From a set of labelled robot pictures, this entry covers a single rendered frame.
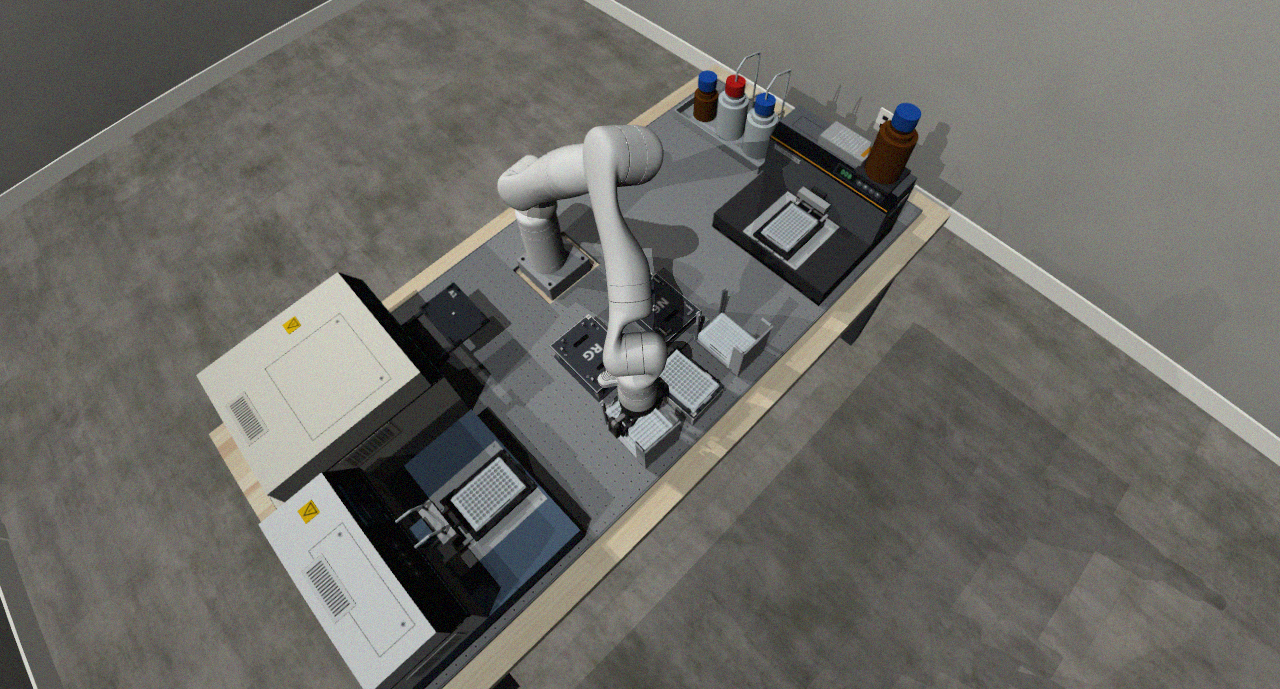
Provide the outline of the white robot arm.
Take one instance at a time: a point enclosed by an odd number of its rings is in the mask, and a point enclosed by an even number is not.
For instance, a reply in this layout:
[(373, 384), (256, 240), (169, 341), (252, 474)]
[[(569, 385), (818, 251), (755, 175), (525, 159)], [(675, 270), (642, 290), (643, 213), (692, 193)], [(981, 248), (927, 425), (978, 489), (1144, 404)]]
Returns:
[(541, 274), (561, 270), (566, 261), (556, 200), (590, 193), (609, 300), (605, 370), (598, 383), (603, 388), (617, 385), (621, 405), (634, 412), (655, 405), (657, 378), (666, 368), (668, 350), (657, 332), (622, 333), (630, 323), (650, 316), (653, 302), (650, 268), (620, 211), (617, 187), (652, 181), (662, 161), (660, 140), (649, 128), (594, 127), (582, 145), (515, 161), (497, 184), (500, 199), (515, 209), (531, 266)]

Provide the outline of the white plastic bottle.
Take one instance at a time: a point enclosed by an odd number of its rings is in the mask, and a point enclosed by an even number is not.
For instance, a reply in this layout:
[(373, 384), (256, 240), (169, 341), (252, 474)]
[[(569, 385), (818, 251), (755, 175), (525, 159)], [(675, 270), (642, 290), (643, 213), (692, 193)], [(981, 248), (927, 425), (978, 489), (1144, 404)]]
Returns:
[[(754, 109), (754, 108), (753, 108)], [(753, 109), (748, 111), (746, 126), (742, 137), (742, 152), (750, 159), (765, 159), (769, 137), (777, 126), (778, 115), (774, 111), (774, 120), (768, 126), (759, 126), (753, 120)]]

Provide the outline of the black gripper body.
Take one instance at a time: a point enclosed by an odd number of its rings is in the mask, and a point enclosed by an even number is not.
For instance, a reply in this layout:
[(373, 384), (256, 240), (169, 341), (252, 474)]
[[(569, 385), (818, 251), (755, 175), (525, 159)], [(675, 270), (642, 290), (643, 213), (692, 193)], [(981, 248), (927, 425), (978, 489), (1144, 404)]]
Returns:
[[(658, 397), (657, 397), (657, 402), (658, 402)], [(621, 402), (620, 402), (620, 406), (621, 406), (621, 411), (620, 411), (620, 415), (621, 415), (621, 414), (625, 414), (625, 420), (630, 420), (630, 419), (634, 419), (634, 417), (643, 417), (643, 416), (646, 416), (648, 414), (652, 414), (652, 411), (653, 411), (653, 410), (654, 410), (654, 409), (657, 407), (657, 402), (655, 402), (655, 405), (653, 405), (653, 406), (652, 406), (652, 409), (648, 409), (646, 411), (643, 411), (643, 412), (634, 412), (634, 411), (630, 411), (628, 409), (625, 409), (625, 406), (623, 406), (623, 405), (621, 405)], [(628, 416), (628, 415), (630, 415), (630, 416)], [(632, 417), (632, 416), (634, 416), (634, 417)]]

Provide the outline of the brown glass bottle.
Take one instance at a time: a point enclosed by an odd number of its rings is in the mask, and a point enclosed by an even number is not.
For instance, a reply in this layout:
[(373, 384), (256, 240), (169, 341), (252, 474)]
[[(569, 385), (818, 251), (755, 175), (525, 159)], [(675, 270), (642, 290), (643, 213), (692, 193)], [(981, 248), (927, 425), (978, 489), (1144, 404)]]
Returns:
[(888, 120), (884, 120), (881, 126), (865, 164), (867, 177), (881, 184), (892, 184), (899, 181), (919, 138), (915, 129), (910, 142), (893, 142), (884, 133), (887, 123)]
[(713, 99), (705, 100), (698, 96), (698, 88), (694, 95), (694, 111), (692, 115), (698, 120), (714, 120), (718, 102), (718, 91), (716, 88), (716, 96)]

